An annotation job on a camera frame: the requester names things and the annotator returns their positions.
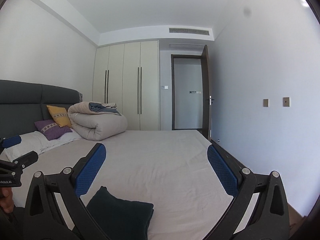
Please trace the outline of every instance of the open door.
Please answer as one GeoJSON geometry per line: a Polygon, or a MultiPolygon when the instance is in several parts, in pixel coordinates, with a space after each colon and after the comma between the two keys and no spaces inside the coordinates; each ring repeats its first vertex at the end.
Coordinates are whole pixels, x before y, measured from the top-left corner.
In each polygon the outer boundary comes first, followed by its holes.
{"type": "Polygon", "coordinates": [[[202,71],[202,95],[203,95],[203,114],[202,114],[202,134],[210,141],[211,130],[211,79],[209,68],[208,46],[205,45],[201,55],[202,71]]]}

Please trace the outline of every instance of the headboard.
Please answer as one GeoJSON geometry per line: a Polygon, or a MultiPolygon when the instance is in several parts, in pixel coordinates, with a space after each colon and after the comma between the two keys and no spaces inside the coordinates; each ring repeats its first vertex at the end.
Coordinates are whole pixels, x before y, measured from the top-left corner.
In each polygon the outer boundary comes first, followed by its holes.
{"type": "Polygon", "coordinates": [[[81,101],[73,89],[0,80],[0,137],[36,131],[34,122],[51,119],[47,105],[68,110],[81,101]]]}

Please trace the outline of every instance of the human hand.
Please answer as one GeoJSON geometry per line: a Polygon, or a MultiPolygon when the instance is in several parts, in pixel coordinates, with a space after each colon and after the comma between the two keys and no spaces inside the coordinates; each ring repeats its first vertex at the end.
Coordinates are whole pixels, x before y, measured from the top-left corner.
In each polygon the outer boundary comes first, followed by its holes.
{"type": "Polygon", "coordinates": [[[12,189],[10,187],[3,187],[0,188],[0,193],[3,195],[3,197],[0,197],[0,206],[3,208],[4,212],[9,214],[13,211],[14,207],[12,189]]]}

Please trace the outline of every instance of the light switch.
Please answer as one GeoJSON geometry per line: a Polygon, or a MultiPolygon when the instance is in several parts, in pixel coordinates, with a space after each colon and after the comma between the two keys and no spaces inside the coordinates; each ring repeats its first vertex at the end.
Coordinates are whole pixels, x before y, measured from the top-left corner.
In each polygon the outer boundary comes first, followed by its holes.
{"type": "Polygon", "coordinates": [[[283,98],[283,106],[285,107],[290,106],[290,98],[283,98]]]}
{"type": "Polygon", "coordinates": [[[263,100],[263,107],[269,107],[269,99],[263,100]]]}

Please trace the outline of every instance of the white wardrobe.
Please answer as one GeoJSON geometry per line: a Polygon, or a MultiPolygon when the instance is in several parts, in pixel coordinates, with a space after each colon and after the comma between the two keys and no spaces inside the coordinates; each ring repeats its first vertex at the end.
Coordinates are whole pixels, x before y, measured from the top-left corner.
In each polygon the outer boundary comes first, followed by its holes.
{"type": "Polygon", "coordinates": [[[98,48],[93,101],[116,103],[128,130],[159,130],[158,41],[98,48]]]}

